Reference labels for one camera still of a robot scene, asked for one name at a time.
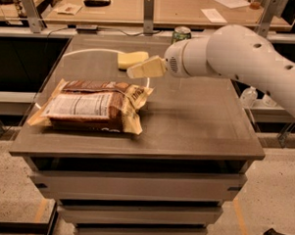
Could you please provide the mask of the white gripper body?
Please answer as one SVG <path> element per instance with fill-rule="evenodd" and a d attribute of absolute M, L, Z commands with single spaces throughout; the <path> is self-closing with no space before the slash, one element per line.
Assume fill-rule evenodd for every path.
<path fill-rule="evenodd" d="M 172 44 L 165 52 L 164 58 L 168 71 L 174 77 L 187 78 L 188 73 L 183 65 L 183 51 L 187 46 L 186 40 L 180 40 Z"/>

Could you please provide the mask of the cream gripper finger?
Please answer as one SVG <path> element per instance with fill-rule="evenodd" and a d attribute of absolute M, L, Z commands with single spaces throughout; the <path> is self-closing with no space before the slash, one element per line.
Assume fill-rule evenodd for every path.
<path fill-rule="evenodd" d="M 162 77 L 167 70 L 160 66 L 132 66 L 126 74 L 130 78 L 151 78 L 151 77 Z"/>
<path fill-rule="evenodd" d="M 164 60 L 158 55 L 152 56 L 147 60 L 143 61 L 142 63 L 137 63 L 136 66 L 138 68 L 143 68 L 144 70 L 155 69 L 162 71 L 166 68 Z"/>

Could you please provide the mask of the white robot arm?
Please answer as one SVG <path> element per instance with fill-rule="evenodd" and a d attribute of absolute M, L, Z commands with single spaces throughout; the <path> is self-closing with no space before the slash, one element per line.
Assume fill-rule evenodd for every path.
<path fill-rule="evenodd" d="M 226 25 L 209 36 L 180 40 L 127 70 L 131 78 L 204 76 L 245 83 L 270 96 L 295 118 L 295 63 L 271 43 L 241 25 Z"/>

